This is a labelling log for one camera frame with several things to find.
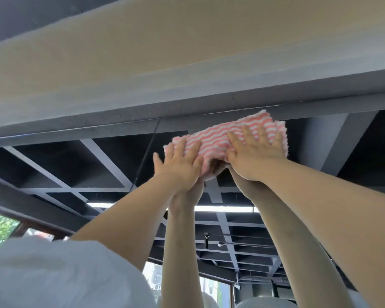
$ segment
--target wire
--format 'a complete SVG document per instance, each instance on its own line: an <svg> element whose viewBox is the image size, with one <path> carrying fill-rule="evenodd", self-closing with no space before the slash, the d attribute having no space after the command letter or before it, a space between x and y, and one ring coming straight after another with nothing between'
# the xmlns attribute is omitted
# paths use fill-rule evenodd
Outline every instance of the wire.
<svg viewBox="0 0 385 308"><path fill-rule="evenodd" d="M151 137L151 140L150 140L150 142L149 142L149 144L148 144L148 146L147 146L147 150L146 150L145 153L144 153L144 156L143 156L143 158L142 158L140 167L138 168L138 171L137 171L137 176L135 177L134 182L133 182L133 184L131 185L130 192L133 191L133 188L134 188L135 184L136 184L137 181L138 181L138 178L139 178L139 176L140 176L140 174L141 174L141 170L142 170L142 168L143 168L143 165L144 165L145 161L147 160L147 155L148 155L148 153L150 152L151 146L153 145L154 137L155 137L155 134L156 134L156 132L157 132L157 129L158 129L158 126L159 126L160 122L161 122L161 118L158 119L157 125L155 126L153 136Z"/></svg>

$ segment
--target painted surface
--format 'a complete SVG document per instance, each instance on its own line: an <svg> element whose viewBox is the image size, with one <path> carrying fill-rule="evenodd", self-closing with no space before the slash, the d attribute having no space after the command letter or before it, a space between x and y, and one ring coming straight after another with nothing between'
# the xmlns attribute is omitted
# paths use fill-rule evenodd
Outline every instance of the painted surface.
<svg viewBox="0 0 385 308"><path fill-rule="evenodd" d="M385 24L385 0L121 0L0 44L0 98Z"/></svg>
<svg viewBox="0 0 385 308"><path fill-rule="evenodd" d="M272 86L245 78L380 52L385 0L120 0L0 42L0 125ZM281 84L324 73L299 72Z"/></svg>

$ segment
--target light fixture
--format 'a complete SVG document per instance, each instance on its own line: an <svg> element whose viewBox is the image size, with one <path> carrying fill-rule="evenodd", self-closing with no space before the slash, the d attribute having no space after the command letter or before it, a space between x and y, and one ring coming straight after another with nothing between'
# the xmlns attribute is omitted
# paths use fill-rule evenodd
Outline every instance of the light fixture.
<svg viewBox="0 0 385 308"><path fill-rule="evenodd" d="M95 203L87 202L91 207L107 209L112 207L114 203ZM257 213L256 207L236 207L236 206L218 206L218 205L197 205L194 207L195 212L222 212L222 213Z"/></svg>
<svg viewBox="0 0 385 308"><path fill-rule="evenodd" d="M234 207L234 206L201 206L194 207L195 212L226 212L226 213L252 213L253 207Z"/></svg>
<svg viewBox="0 0 385 308"><path fill-rule="evenodd" d="M91 207L98 207L101 209L107 209L114 205L114 203L92 203L92 202L87 202L87 204Z"/></svg>

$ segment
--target shoulder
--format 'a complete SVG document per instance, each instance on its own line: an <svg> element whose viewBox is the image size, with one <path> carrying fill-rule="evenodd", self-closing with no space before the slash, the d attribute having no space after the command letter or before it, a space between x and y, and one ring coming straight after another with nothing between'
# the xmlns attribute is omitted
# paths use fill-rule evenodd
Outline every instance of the shoulder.
<svg viewBox="0 0 385 308"><path fill-rule="evenodd" d="M101 243L31 237L0 248L0 303L150 308L154 298L141 272Z"/></svg>

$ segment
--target cleaning rag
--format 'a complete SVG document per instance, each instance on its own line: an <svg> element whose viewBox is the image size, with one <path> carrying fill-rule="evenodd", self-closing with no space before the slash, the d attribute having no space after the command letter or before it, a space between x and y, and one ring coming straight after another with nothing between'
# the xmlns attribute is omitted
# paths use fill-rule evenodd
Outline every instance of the cleaning rag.
<svg viewBox="0 0 385 308"><path fill-rule="evenodd" d="M267 136L270 143L274 141L277 131L281 131L285 155L288 156L287 128L285 127L285 121L273 121L266 110L262 110L259 113L236 121L214 125L195 134L174 137L172 142L177 145L183 138L186 138L187 142L184 150L184 154L186 154L197 140L201 140L201 147L198 151L198 155L204 157L204 163L200 173L200 176L203 176L210 170L210 163L212 160L218 159L228 163L226 151L232 147L230 139L227 136L228 131L234 132L238 138L245 143L242 132L242 126L245 124L248 125L256 139L258 139L259 126L264 126L267 130ZM164 146L165 154L167 153L167 148L168 145Z"/></svg>

